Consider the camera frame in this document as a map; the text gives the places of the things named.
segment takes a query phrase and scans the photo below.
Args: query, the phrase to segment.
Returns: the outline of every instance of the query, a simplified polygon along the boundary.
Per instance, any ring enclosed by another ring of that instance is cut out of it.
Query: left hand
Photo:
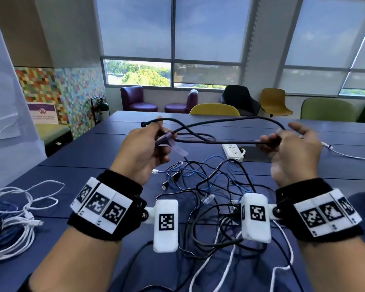
[[[111,170],[143,186],[156,166],[170,161],[169,147],[155,147],[158,131],[170,132],[169,129],[162,127],[162,121],[130,131],[122,142]]]

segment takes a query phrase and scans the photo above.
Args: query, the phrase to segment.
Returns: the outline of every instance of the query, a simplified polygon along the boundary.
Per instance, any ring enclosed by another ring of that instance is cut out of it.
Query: right hand
[[[303,138],[290,130],[277,129],[276,133],[261,136],[260,140],[267,144],[257,145],[271,158],[272,178],[279,187],[318,177],[321,143],[315,131],[298,122],[290,122],[288,126]],[[278,137],[280,144],[272,146],[271,142]]]

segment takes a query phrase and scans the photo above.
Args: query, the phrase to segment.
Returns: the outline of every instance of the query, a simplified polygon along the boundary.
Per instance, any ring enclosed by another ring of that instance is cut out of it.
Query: yellow chair
[[[237,116],[240,114],[236,108],[223,103],[201,103],[195,105],[191,111],[191,115],[214,115],[214,116]]]
[[[285,106],[285,91],[277,88],[264,88],[261,93],[260,104],[262,109],[276,116],[289,116],[293,111]]]

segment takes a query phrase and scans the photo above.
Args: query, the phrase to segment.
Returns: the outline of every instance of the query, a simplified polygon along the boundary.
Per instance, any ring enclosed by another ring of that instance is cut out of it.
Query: white power strip
[[[227,159],[234,159],[238,162],[243,162],[243,156],[236,144],[222,144],[224,153],[226,154]]]

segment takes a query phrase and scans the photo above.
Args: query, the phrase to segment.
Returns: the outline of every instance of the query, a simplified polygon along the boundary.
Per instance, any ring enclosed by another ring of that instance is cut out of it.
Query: blue table
[[[126,134],[134,128],[140,127],[140,122],[149,121],[158,115],[172,117],[181,120],[185,124],[198,121],[222,118],[218,116],[193,116],[188,114],[163,114],[147,112],[116,112],[107,121],[102,122],[97,127],[91,129],[74,142],[64,147],[39,166],[34,167],[29,172],[11,183],[11,186],[18,186],[26,189],[34,184],[47,179],[61,181],[66,187],[57,195],[59,204],[51,209],[35,211],[35,215],[44,216],[45,224],[39,228],[36,239],[31,248],[22,255],[0,262],[0,291],[15,291],[24,278],[33,272],[36,266],[49,252],[54,243],[66,229],[65,217],[70,214],[69,204],[74,196],[83,187],[90,176],[96,177],[103,169],[108,168],[121,145]],[[280,119],[283,125],[287,125],[288,119]],[[314,128],[322,141],[335,145],[335,149],[349,155],[365,157],[365,124],[362,123],[341,123],[341,122],[321,122],[321,121],[302,121]],[[175,123],[165,122],[165,126],[170,129],[178,127]],[[274,123],[254,119],[245,121],[212,123],[205,127],[195,127],[196,132],[213,134],[219,139],[227,140],[255,140],[261,134],[272,133],[277,128]],[[219,155],[224,157],[221,145],[215,144],[179,144],[189,152],[188,159],[204,161],[206,158]],[[171,163],[182,160],[175,154],[171,154]],[[221,162],[220,158],[212,158],[208,161],[211,166],[217,166]],[[275,182],[270,177],[270,164],[259,162],[244,162],[244,168],[252,174],[254,184],[262,184],[277,188]],[[224,171],[230,173],[231,177],[246,182],[246,177],[241,172],[233,172],[228,166],[224,165]],[[363,227],[365,229],[365,193],[355,194],[365,191],[365,160],[355,160],[339,156],[323,148],[319,164],[319,174],[333,187],[340,188],[356,209],[364,216]],[[199,177],[192,176],[187,178],[187,186],[197,183]],[[164,191],[161,184],[166,181],[165,174],[154,174],[149,182],[144,186],[141,197],[144,198],[149,206],[155,203],[155,197]],[[226,178],[220,176],[217,184],[226,185]],[[32,192],[34,197],[47,195],[56,189],[56,185],[45,186]],[[273,193],[265,188],[256,187],[258,192],[265,194],[269,201],[273,201]],[[175,189],[168,188],[165,192],[173,192]],[[195,206],[195,198],[191,193],[176,195],[174,198],[179,200],[180,225],[182,231],[187,221],[189,212]],[[225,197],[217,196],[218,202],[227,201]],[[12,196],[11,202],[23,205],[24,196]],[[202,241],[212,242],[215,238],[217,226],[211,217],[216,214],[216,210],[210,211],[204,217],[198,227],[198,238]],[[295,252],[294,268],[300,278],[305,291],[312,291],[311,285],[306,275],[302,258],[298,252],[295,238],[289,230],[285,230],[291,241]],[[114,272],[114,281],[111,291],[120,291],[122,280],[127,273],[127,265],[136,251],[147,241],[152,239],[153,226],[142,225],[141,228],[127,236],[123,240],[122,253],[118,265]],[[273,229],[273,236],[279,240],[287,250],[285,241],[277,229]],[[244,241],[244,244],[255,244],[254,242]],[[189,250],[196,254],[200,251],[193,243],[189,243]],[[200,276],[197,278],[195,291],[212,291],[218,284],[223,274],[224,268],[229,258],[230,248],[220,250],[210,260]],[[242,259],[241,256],[248,255],[247,251],[242,251],[242,255],[235,256],[230,273],[221,291],[266,291],[269,289],[271,270],[276,265],[286,265],[282,253],[277,245],[268,245],[267,250],[255,259]],[[141,252],[132,266],[127,278],[125,291],[137,291],[149,284],[160,284],[170,288],[175,288],[177,282],[181,282],[188,273],[191,261],[181,260],[181,253],[157,254],[151,246],[146,247]],[[152,269],[151,266],[159,266],[159,269]],[[277,291],[299,291],[295,279],[291,272],[279,273],[276,278]],[[187,291],[186,285],[181,291]]]

